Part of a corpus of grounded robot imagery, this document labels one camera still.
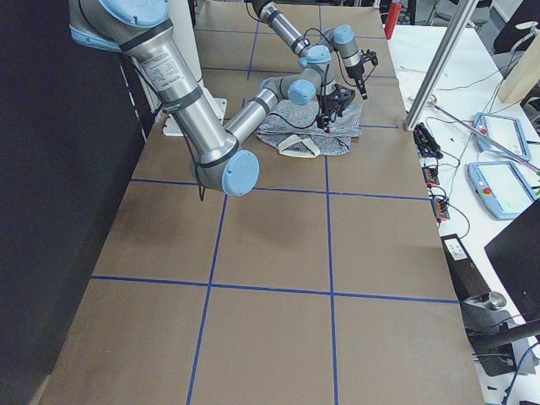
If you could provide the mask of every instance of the sticker label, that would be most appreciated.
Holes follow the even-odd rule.
[[[167,90],[177,80],[183,80],[180,67],[169,52],[143,63],[144,72],[158,91]]]
[[[458,260],[467,259],[467,254],[457,239],[447,239],[445,240],[445,245],[456,262]]]

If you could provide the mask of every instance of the white and blue device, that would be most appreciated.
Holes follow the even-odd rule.
[[[514,219],[536,200],[514,163],[478,162],[467,165],[480,201],[496,219]]]
[[[531,160],[531,152],[529,151],[520,120],[510,116],[496,116],[479,112],[474,117],[474,127],[482,133],[485,132],[487,137],[490,137],[496,143],[500,143],[524,160]],[[480,137],[476,137],[476,140],[482,152],[488,150],[494,154],[508,157],[505,152],[498,150],[495,146],[490,145]]]

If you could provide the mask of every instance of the black curtain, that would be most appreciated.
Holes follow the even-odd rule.
[[[0,10],[6,405],[27,403],[51,372],[151,124],[130,67],[117,54],[76,45],[68,24],[65,0],[5,2]]]

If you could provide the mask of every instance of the blue cable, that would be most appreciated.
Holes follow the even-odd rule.
[[[540,345],[540,343],[534,343],[530,348],[528,348],[525,353],[521,356],[521,359],[516,367],[516,372],[514,373],[514,376],[512,377],[512,382],[506,388],[506,397],[503,398],[503,401],[501,402],[501,405],[506,405],[508,403],[508,398],[510,398],[510,393],[512,392],[512,388],[514,387],[514,383],[516,382],[517,375],[520,372],[521,365],[523,364],[523,360],[529,355],[529,353],[536,347]]]

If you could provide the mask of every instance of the red cylinder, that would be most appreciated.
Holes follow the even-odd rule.
[[[392,0],[390,5],[390,13],[388,13],[385,25],[385,34],[388,40],[391,39],[392,34],[394,33],[394,28],[396,27],[399,14],[402,12],[402,7],[402,0]]]

